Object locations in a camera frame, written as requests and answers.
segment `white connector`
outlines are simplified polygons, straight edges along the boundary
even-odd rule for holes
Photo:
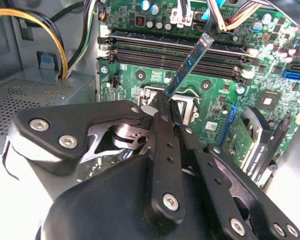
[[[184,26],[191,27],[193,18],[194,18],[194,11],[188,11],[186,17],[184,18],[182,16],[181,11],[179,11],[177,8],[173,8],[171,11],[170,23],[177,24],[177,26],[184,25]]]

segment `sata port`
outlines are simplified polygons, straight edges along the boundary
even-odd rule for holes
[[[283,73],[282,73],[282,77],[285,78],[285,79],[300,81],[300,72],[293,72],[293,71],[284,70]]]
[[[300,64],[292,64],[290,67],[291,70],[300,72]]]

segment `yellow wire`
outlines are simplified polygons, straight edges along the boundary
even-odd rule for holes
[[[232,30],[232,29],[235,29],[237,27],[239,27],[244,21],[246,21],[252,14],[254,14],[255,11],[258,10],[258,8],[261,7],[261,4],[257,4],[255,5],[252,9],[247,9],[247,12],[244,11],[244,15],[242,15],[242,17],[240,17],[238,20],[236,20],[234,23],[226,26],[226,29],[229,31],[229,30]]]
[[[56,37],[56,35],[45,24],[43,24],[40,20],[36,19],[34,16],[31,16],[30,14],[15,9],[0,8],[0,16],[13,16],[17,18],[27,19],[43,27],[51,36],[51,38],[56,44],[56,47],[58,48],[58,51],[61,56],[61,62],[62,62],[62,70],[63,70],[62,78],[63,79],[66,78],[68,72],[68,63],[67,63],[67,57],[65,51],[63,50],[62,45],[58,40],[58,38]]]

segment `blue tab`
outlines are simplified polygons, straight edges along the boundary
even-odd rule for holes
[[[219,8],[223,6],[226,0],[216,0],[216,4],[218,5]],[[209,18],[209,10],[207,9],[205,13],[202,15],[201,19],[207,21]]]

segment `capacitor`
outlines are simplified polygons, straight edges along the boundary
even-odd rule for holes
[[[145,25],[146,25],[146,27],[147,27],[148,29],[151,29],[151,28],[153,28],[153,26],[154,26],[155,24],[154,24],[154,21],[148,20],[148,21],[146,21]]]
[[[271,52],[273,49],[274,49],[274,44],[271,43],[271,42],[267,42],[265,45],[264,45],[265,49],[268,51],[268,52]]]
[[[262,17],[261,22],[262,22],[263,24],[265,24],[265,25],[268,25],[269,23],[271,23],[271,20],[272,20],[271,14],[266,13],[266,14]]]
[[[236,89],[235,89],[236,93],[241,95],[241,94],[244,94],[246,89],[244,86],[238,86]]]
[[[294,49],[294,48],[292,48],[292,49],[289,49],[289,50],[288,50],[288,54],[289,54],[290,56],[293,56],[293,55],[295,55],[295,54],[296,54],[296,52],[297,52],[297,50],[296,50],[296,49]]]
[[[220,108],[222,114],[228,114],[228,108],[226,105],[222,105]]]
[[[172,25],[167,22],[165,25],[164,25],[164,29],[167,30],[167,31],[170,31],[172,29]]]
[[[261,31],[263,25],[261,22],[255,22],[251,27],[255,33],[259,33]]]
[[[143,11],[147,11],[150,8],[150,3],[147,0],[141,2],[141,8]]]
[[[159,7],[155,4],[153,4],[151,7],[150,7],[150,13],[152,15],[157,15],[159,13]]]
[[[278,53],[279,53],[280,57],[282,57],[283,59],[285,59],[286,57],[288,57],[288,53],[285,52],[285,51],[283,51],[282,49],[280,49],[278,51]]]
[[[162,21],[157,21],[157,22],[155,23],[155,27],[156,27],[157,29],[162,29],[163,26],[164,26],[164,24],[162,23]]]
[[[294,58],[292,56],[288,56],[284,59],[284,61],[287,63],[287,64],[290,64],[292,63],[292,61],[294,60]]]

